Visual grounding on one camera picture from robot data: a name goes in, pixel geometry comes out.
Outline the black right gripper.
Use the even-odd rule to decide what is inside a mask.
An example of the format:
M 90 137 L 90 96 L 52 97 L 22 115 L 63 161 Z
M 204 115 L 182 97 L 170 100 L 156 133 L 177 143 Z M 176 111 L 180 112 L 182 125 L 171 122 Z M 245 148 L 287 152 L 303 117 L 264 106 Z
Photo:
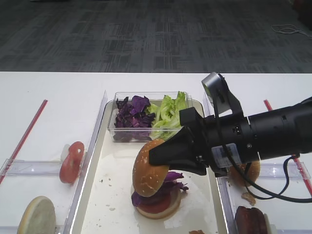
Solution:
M 211 168 L 217 177 L 226 168 L 259 161 L 248 119 L 241 109 L 221 117 L 202 117 L 195 108 L 180 111 L 182 128 L 149 151 L 149 163 L 200 176 Z

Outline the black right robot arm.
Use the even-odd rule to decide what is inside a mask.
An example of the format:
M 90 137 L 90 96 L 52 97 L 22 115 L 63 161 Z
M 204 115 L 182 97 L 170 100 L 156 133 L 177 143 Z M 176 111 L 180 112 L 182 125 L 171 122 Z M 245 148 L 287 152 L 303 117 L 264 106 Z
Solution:
M 216 177 L 233 164 L 312 150 L 312 100 L 245 117 L 242 113 L 202 117 L 195 108 L 180 112 L 181 129 L 149 151 L 152 165 Z

